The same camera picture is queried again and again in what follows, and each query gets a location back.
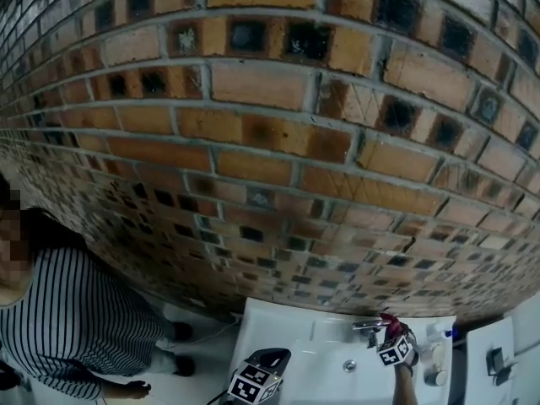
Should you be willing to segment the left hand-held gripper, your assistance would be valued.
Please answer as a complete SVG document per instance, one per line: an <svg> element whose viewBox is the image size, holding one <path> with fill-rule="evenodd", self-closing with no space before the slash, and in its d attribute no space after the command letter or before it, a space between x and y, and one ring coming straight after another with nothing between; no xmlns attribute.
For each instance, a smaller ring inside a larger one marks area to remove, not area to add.
<svg viewBox="0 0 540 405"><path fill-rule="evenodd" d="M287 348L257 350L232 375L228 398L241 405L276 405L291 356Z"/></svg>

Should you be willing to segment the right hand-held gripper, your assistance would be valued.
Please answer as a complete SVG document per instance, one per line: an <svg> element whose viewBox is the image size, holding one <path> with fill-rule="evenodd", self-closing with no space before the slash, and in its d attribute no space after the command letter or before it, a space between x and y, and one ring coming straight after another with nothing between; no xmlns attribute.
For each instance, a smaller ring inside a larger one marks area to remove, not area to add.
<svg viewBox="0 0 540 405"><path fill-rule="evenodd" d="M414 367L419 361L417 339L409 326L403 326L399 331L387 328L384 341L376 352L384 366Z"/></svg>

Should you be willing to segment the chrome faucet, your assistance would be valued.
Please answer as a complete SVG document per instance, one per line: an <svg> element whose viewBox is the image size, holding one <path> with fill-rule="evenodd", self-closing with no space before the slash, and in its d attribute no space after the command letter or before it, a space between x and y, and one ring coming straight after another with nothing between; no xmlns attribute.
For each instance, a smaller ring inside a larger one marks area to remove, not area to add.
<svg viewBox="0 0 540 405"><path fill-rule="evenodd" d="M357 321L352 325L352 329L367 338L367 348L375 348L377 346L377 334L385 329L388 324L388 321L382 319Z"/></svg>

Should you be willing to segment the dark jar pale lid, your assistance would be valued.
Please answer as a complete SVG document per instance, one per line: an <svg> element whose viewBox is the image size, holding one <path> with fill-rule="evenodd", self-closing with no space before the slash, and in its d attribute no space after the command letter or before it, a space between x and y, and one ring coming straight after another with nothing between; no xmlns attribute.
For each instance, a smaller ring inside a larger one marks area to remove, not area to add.
<svg viewBox="0 0 540 405"><path fill-rule="evenodd" d="M437 369L427 371L424 375L424 382L427 386L443 386L448 380L448 372L446 370Z"/></svg>

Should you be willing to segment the white ceramic sink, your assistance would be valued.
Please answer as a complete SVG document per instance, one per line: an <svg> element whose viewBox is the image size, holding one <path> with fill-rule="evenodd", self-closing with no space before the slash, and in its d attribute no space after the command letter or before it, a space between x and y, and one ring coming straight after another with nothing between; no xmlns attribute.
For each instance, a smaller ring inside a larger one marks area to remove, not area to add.
<svg viewBox="0 0 540 405"><path fill-rule="evenodd" d="M229 368L259 349L287 348L292 356L276 405L392 405L395 373L377 348L352 329L367 316L347 316L248 299ZM356 370L343 371L354 359Z"/></svg>

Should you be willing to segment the white shelf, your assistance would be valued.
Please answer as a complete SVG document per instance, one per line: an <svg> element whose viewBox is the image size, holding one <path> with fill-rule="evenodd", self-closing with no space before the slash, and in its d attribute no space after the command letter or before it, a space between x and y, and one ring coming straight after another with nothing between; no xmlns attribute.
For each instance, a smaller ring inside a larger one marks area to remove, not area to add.
<svg viewBox="0 0 540 405"><path fill-rule="evenodd" d="M464 405L510 405L513 379L496 385L488 372L488 356L501 348L502 365L515 363L514 328L510 318L467 333L467 383Z"/></svg>

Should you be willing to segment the black box device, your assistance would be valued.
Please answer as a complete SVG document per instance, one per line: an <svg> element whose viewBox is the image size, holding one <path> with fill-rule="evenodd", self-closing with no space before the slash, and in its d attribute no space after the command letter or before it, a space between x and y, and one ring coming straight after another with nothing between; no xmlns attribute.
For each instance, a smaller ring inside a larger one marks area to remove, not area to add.
<svg viewBox="0 0 540 405"><path fill-rule="evenodd" d="M490 376L495 376L504 369L505 359L502 348L493 348L487 352L486 365Z"/></svg>

